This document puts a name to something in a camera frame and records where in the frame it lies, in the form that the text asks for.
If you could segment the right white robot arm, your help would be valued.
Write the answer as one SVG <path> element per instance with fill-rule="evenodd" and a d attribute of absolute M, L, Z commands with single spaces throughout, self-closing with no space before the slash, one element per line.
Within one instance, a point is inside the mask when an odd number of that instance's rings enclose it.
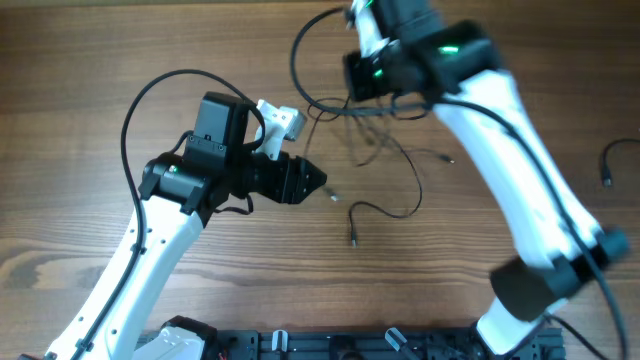
<path fill-rule="evenodd" d="M 459 140 L 504 213 L 516 256 L 490 274 L 494 300 L 477 321 L 506 355 L 586 284 L 599 285 L 624 325 L 604 272 L 629 248 L 583 207 L 537 135 L 517 84 L 475 22 L 443 23 L 424 1 L 355 1 L 359 49 L 345 59 L 356 101 L 416 93 Z"/>

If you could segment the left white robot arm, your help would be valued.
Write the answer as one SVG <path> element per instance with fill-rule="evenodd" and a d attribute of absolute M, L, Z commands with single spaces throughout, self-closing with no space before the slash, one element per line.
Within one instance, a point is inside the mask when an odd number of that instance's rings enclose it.
<path fill-rule="evenodd" d="M 324 172 L 281 149 L 305 122 L 294 108 L 207 93 L 194 129 L 176 145 L 184 152 L 171 149 L 146 165 L 127 233 L 46 358 L 224 358 L 216 329 L 190 318 L 170 319 L 148 343 L 140 336 L 169 275 L 211 216 L 228 211 L 230 197 L 299 204 L 325 184 Z"/>

